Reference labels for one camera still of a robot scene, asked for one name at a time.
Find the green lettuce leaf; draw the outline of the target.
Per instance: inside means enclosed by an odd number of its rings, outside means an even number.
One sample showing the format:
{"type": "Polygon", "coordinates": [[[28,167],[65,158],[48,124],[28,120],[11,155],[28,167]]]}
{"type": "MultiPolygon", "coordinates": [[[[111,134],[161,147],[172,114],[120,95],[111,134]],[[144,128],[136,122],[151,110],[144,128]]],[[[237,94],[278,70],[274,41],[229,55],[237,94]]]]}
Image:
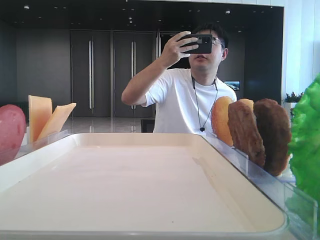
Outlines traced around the green lettuce leaf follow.
{"type": "Polygon", "coordinates": [[[320,200],[320,76],[304,91],[293,109],[290,168],[296,186],[320,200]]]}

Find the rear right bun slice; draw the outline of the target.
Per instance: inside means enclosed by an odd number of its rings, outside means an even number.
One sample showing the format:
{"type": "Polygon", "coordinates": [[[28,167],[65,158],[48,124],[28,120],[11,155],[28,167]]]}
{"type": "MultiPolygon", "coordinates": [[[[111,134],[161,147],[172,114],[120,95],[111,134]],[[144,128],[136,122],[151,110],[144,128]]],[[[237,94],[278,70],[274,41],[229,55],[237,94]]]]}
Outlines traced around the rear right bun slice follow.
{"type": "Polygon", "coordinates": [[[247,98],[242,98],[242,99],[239,99],[238,101],[240,103],[247,105],[252,112],[254,111],[254,101],[253,100],[247,99],[247,98]]]}

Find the right clear acrylic rail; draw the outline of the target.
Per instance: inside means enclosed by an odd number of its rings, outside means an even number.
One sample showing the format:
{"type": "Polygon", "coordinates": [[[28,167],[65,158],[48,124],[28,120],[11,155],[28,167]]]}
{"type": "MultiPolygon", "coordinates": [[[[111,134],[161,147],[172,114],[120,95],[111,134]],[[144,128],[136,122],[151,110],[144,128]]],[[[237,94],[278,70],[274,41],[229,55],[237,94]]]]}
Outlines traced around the right clear acrylic rail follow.
{"type": "Polygon", "coordinates": [[[251,162],[246,154],[226,145],[214,134],[203,134],[202,137],[287,214],[289,233],[293,238],[297,240],[320,238],[320,206],[315,199],[298,189],[288,178],[270,175],[251,162]]]}

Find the bun slice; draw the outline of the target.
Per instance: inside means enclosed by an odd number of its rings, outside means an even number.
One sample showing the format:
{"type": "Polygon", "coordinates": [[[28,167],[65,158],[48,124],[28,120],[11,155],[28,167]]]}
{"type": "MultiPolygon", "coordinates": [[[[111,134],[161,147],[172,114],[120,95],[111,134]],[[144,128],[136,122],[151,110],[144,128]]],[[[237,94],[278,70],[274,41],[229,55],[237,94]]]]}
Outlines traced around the bun slice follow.
{"type": "Polygon", "coordinates": [[[242,98],[242,99],[239,99],[238,101],[240,103],[247,105],[252,112],[254,111],[254,101],[253,100],[247,99],[247,98],[242,98]]]}
{"type": "Polygon", "coordinates": [[[228,146],[233,146],[233,140],[228,126],[228,109],[232,103],[228,96],[219,97],[211,109],[211,127],[217,138],[228,146]]]}

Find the tall orange cheese slice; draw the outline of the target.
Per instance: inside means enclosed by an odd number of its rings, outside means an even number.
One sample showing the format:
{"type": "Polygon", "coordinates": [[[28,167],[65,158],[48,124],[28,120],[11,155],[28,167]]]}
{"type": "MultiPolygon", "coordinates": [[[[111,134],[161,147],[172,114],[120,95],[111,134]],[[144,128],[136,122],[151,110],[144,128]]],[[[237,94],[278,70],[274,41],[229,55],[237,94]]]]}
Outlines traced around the tall orange cheese slice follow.
{"type": "Polygon", "coordinates": [[[29,142],[35,142],[52,115],[52,99],[49,97],[28,96],[29,142]]]}

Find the wall display screen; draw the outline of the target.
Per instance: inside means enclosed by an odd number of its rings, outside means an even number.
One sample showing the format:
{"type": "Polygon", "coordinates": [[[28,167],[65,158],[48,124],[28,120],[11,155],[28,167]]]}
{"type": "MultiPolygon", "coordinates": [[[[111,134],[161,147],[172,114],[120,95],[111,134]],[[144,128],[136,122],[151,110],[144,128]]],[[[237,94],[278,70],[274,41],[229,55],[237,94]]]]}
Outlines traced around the wall display screen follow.
{"type": "Polygon", "coordinates": [[[240,90],[240,81],[224,81],[224,83],[234,91],[240,90]]]}

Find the thick dark meat patty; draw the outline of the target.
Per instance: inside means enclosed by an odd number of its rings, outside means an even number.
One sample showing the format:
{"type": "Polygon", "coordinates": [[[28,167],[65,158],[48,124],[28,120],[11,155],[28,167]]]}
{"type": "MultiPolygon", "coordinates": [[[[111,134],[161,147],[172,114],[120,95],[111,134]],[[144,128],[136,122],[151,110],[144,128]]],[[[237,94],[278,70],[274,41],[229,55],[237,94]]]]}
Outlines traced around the thick dark meat patty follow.
{"type": "Polygon", "coordinates": [[[279,176],[289,161],[288,144],[292,139],[287,111],[273,99],[264,98],[253,105],[258,132],[265,149],[264,170],[279,176]]]}

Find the leaning orange cheese slice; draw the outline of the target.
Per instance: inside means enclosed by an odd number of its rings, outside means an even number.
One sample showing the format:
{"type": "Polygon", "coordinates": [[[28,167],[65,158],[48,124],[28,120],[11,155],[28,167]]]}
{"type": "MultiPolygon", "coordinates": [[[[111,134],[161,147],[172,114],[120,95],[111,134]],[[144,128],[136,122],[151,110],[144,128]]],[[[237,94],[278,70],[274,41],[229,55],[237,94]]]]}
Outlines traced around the leaning orange cheese slice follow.
{"type": "Polygon", "coordinates": [[[37,140],[39,141],[45,137],[48,137],[49,135],[59,133],[76,105],[76,103],[58,105],[47,123],[44,125],[37,140]]]}

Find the potted green plant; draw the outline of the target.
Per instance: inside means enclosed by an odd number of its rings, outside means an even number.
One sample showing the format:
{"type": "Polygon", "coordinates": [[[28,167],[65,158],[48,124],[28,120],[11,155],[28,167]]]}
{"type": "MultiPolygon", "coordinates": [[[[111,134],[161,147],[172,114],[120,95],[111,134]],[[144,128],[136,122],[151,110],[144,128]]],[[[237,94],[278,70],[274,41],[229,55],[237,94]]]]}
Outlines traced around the potted green plant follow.
{"type": "Polygon", "coordinates": [[[298,103],[303,95],[304,95],[303,92],[301,92],[299,94],[295,94],[294,92],[292,92],[291,94],[287,93],[286,97],[284,99],[284,102],[285,103],[298,103]]]}

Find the clear acrylic rail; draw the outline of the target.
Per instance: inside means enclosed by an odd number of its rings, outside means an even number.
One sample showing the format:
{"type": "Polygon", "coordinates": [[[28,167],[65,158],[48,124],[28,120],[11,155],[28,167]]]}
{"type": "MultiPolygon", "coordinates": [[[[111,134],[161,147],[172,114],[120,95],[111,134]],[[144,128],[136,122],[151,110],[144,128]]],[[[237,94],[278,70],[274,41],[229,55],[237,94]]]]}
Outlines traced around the clear acrylic rail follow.
{"type": "Polygon", "coordinates": [[[288,178],[270,175],[251,162],[246,154],[226,145],[214,134],[203,134],[202,137],[287,214],[289,233],[293,238],[297,240],[320,238],[320,206],[315,199],[298,189],[288,178]]]}
{"type": "Polygon", "coordinates": [[[50,145],[54,142],[57,142],[67,136],[71,135],[68,130],[63,130],[61,132],[58,132],[58,133],[53,133],[45,138],[42,138],[40,140],[37,140],[35,142],[32,142],[32,143],[28,143],[28,144],[25,144],[25,145],[21,145],[14,160],[15,159],[18,159],[24,155],[27,155],[29,153],[32,153],[40,148],[43,148],[47,145],[50,145]]]}

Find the front right bun slice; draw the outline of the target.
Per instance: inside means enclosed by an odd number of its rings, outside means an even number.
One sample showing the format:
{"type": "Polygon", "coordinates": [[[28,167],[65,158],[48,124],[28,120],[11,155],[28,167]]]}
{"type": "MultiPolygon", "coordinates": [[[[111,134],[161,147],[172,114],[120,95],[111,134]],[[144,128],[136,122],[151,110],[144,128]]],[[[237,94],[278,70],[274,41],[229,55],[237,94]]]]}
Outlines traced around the front right bun slice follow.
{"type": "Polygon", "coordinates": [[[211,109],[211,127],[217,138],[228,146],[233,146],[233,140],[228,126],[228,109],[232,103],[228,96],[219,97],[211,109]]]}

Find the left clear acrylic rail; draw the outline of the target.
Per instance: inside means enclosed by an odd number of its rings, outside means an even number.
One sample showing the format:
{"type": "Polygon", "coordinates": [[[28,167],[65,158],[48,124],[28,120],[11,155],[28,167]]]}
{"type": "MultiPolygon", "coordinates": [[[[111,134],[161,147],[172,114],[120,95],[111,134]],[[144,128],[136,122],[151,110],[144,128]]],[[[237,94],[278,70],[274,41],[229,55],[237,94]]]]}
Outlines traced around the left clear acrylic rail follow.
{"type": "Polygon", "coordinates": [[[27,155],[29,153],[32,153],[40,148],[43,148],[47,145],[50,145],[54,142],[57,142],[67,136],[71,135],[68,130],[63,130],[61,132],[58,132],[58,133],[53,133],[45,138],[42,138],[40,140],[37,140],[35,142],[32,142],[32,143],[28,143],[28,144],[25,144],[25,145],[21,145],[14,160],[15,159],[18,159],[24,155],[27,155]]]}

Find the man in white shirt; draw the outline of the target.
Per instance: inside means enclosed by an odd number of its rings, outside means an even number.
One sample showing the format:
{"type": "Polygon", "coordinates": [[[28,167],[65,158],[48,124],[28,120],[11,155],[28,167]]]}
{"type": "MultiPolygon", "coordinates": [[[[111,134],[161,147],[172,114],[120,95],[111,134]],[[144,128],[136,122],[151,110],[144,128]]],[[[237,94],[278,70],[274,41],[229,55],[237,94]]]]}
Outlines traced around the man in white shirt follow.
{"type": "Polygon", "coordinates": [[[136,74],[122,92],[128,106],[156,105],[154,133],[209,135],[213,132],[211,110],[224,96],[237,100],[235,91],[217,77],[227,58],[229,38],[216,22],[204,23],[194,34],[212,35],[211,53],[189,54],[197,38],[190,31],[171,37],[155,61],[136,74]]]}

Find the black smartphone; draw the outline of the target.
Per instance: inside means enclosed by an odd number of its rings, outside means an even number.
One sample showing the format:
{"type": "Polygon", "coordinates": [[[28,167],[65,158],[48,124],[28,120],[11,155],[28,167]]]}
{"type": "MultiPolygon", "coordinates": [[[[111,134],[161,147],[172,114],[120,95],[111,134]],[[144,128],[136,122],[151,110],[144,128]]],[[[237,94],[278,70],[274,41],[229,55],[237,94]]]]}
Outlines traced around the black smartphone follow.
{"type": "Polygon", "coordinates": [[[190,42],[182,47],[198,45],[198,48],[184,51],[184,54],[210,54],[212,52],[213,36],[211,34],[189,34],[183,36],[180,40],[189,38],[197,38],[197,41],[190,42]]]}

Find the cream rectangular tray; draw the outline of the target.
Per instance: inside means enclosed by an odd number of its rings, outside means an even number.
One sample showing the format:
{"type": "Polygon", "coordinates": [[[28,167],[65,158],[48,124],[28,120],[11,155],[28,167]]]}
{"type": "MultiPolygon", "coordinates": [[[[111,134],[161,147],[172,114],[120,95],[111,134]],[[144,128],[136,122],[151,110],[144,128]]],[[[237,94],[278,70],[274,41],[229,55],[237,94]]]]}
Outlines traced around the cream rectangular tray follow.
{"type": "Polygon", "coordinates": [[[194,134],[73,134],[0,168],[3,240],[275,240],[287,225],[194,134]]]}

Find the thin brown meat patty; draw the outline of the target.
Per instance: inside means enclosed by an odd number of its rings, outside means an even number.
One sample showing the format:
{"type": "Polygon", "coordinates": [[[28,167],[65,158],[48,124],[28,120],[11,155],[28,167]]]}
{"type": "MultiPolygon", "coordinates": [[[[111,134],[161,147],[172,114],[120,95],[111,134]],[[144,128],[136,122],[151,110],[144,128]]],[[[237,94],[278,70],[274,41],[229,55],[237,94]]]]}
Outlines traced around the thin brown meat patty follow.
{"type": "Polygon", "coordinates": [[[239,100],[228,106],[228,127],[233,146],[248,155],[249,160],[264,167],[266,154],[253,111],[239,100]]]}

